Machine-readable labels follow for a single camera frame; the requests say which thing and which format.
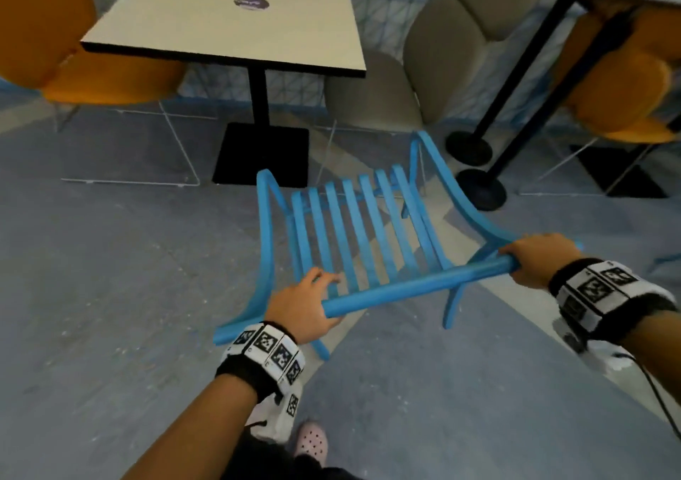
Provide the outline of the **marker wrist band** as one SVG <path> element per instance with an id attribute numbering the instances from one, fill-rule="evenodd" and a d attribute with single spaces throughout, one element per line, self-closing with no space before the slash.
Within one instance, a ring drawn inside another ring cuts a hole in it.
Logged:
<path id="1" fill-rule="evenodd" d="M 548 288 L 559 307 L 558 330 L 583 344 L 619 345 L 646 317 L 679 312 L 670 292 L 610 260 L 578 259 L 559 269 Z"/>
<path id="2" fill-rule="evenodd" d="M 291 393 L 305 365 L 304 354 L 288 330 L 263 321 L 245 327 L 228 345 L 215 375 L 247 383 L 261 403 Z"/>

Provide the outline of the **left marker wrist band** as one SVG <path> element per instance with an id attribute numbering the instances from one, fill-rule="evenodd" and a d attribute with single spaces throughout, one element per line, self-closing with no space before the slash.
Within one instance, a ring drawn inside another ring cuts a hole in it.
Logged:
<path id="1" fill-rule="evenodd" d="M 261 403 L 291 393 L 305 365 L 304 354 L 288 330 L 263 321 L 245 327 L 228 345 L 215 375 L 247 383 Z"/>

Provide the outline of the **person's left hand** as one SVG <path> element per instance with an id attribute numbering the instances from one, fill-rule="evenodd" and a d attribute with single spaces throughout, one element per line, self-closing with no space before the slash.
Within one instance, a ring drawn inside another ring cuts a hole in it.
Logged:
<path id="1" fill-rule="evenodd" d="M 322 306 L 328 287 L 340 282 L 340 275 L 318 267 L 311 268 L 302 280 L 271 296 L 263 321 L 282 327 L 299 345 L 325 336 L 322 321 L 326 313 Z"/>

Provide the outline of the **beige square pedestal table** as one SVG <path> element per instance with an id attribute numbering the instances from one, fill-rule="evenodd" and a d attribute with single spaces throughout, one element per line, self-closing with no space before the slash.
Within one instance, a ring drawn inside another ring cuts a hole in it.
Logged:
<path id="1" fill-rule="evenodd" d="M 212 176 L 255 185 L 268 169 L 279 186 L 307 188 L 309 129 L 270 121 L 267 71 L 360 78 L 366 64 L 351 0 L 117 0 L 82 37 L 91 53 L 245 68 L 253 121 L 229 122 Z"/>

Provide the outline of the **person's right hand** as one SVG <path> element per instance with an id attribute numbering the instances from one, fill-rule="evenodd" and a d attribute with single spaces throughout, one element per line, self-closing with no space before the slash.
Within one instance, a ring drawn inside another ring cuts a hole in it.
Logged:
<path id="1" fill-rule="evenodd" d="M 584 257 L 574 242 L 558 233 L 524 235 L 512 243 L 523 243 L 532 260 L 532 285 L 521 285 L 532 289 L 547 290 L 559 270 Z"/>

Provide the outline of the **beige upholstered chair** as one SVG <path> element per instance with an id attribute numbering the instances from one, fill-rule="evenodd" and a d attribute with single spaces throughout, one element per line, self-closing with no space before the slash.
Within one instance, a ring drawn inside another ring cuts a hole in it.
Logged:
<path id="1" fill-rule="evenodd" d="M 364 49 L 363 79 L 326 77 L 333 119 L 315 183 L 327 167 L 337 123 L 410 133 L 442 121 L 479 71 L 490 43 L 505 40 L 539 0 L 428 0 L 406 34 L 401 63 Z"/>

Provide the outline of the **pink clog shoe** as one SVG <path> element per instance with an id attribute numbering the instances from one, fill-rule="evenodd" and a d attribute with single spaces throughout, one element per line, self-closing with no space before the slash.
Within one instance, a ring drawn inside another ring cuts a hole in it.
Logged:
<path id="1" fill-rule="evenodd" d="M 299 428 L 294 447 L 294 458 L 311 460 L 317 467 L 325 467 L 329 442 L 325 430 L 316 421 L 305 421 Z"/>

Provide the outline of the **person's right forearm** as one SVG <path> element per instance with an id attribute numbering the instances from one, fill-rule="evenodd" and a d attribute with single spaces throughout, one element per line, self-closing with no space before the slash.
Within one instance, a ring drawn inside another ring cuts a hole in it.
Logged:
<path id="1" fill-rule="evenodd" d="M 663 311 L 645 317 L 620 346 L 673 397 L 681 398 L 681 314 Z"/>

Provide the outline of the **blue slatted wooden chair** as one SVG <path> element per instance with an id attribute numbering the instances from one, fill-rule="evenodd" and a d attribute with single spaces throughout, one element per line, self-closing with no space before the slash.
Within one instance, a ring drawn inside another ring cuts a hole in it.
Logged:
<path id="1" fill-rule="evenodd" d="M 256 188 L 260 217 L 260 267 L 255 292 L 244 311 L 213 336 L 216 346 L 230 343 L 246 326 L 261 320 L 275 286 L 275 258 L 270 198 L 283 213 L 288 246 L 296 280 L 315 265 L 333 271 L 332 244 L 336 245 L 345 278 L 345 290 L 330 286 L 323 302 L 327 315 L 337 318 L 381 304 L 420 295 L 448 291 L 442 325 L 454 321 L 464 286 L 507 275 L 519 269 L 512 255 L 498 254 L 511 243 L 513 235 L 494 226 L 466 197 L 436 145 L 426 131 L 413 132 L 409 171 L 401 165 L 379 169 L 373 178 L 357 178 L 357 192 L 351 180 L 321 187 L 282 193 L 275 176 L 258 172 Z M 464 265 L 447 258 L 425 201 L 416 185 L 420 157 L 428 157 L 445 195 L 468 225 L 484 240 L 481 248 Z"/>

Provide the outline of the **black stanchion pole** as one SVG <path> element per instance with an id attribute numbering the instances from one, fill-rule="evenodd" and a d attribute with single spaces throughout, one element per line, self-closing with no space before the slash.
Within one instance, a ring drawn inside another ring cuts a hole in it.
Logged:
<path id="1" fill-rule="evenodd" d="M 488 39 L 506 40 L 541 0 L 460 0 Z M 484 139 L 498 115 L 521 84 L 541 50 L 565 18 L 569 9 L 580 0 L 554 0 L 528 42 L 518 61 L 500 87 L 494 100 L 473 131 L 453 131 L 445 140 L 447 153 L 469 166 L 483 166 L 492 159 L 492 147 Z"/>
<path id="2" fill-rule="evenodd" d="M 507 193 L 499 180 L 502 172 L 545 126 L 558 107 L 597 63 L 605 55 L 626 43 L 633 33 L 633 23 L 638 10 L 639 7 L 632 7 L 618 12 L 603 24 L 579 60 L 555 86 L 515 138 L 506 145 L 488 170 L 469 168 L 457 174 L 456 180 L 460 188 L 478 210 L 495 211 L 505 204 Z"/>

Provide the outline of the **person's left forearm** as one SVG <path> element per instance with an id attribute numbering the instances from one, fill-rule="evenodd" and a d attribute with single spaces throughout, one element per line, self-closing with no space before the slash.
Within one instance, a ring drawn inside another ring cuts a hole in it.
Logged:
<path id="1" fill-rule="evenodd" d="M 218 376 L 121 480 L 218 480 L 257 400 L 242 379 Z"/>

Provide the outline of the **right marker wrist band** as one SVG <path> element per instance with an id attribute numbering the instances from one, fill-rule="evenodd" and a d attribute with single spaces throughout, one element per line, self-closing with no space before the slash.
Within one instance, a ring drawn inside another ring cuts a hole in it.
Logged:
<path id="1" fill-rule="evenodd" d="M 548 288 L 559 307 L 558 330 L 583 344 L 619 345 L 646 317 L 679 312 L 670 292 L 610 260 L 578 259 L 559 269 Z"/>

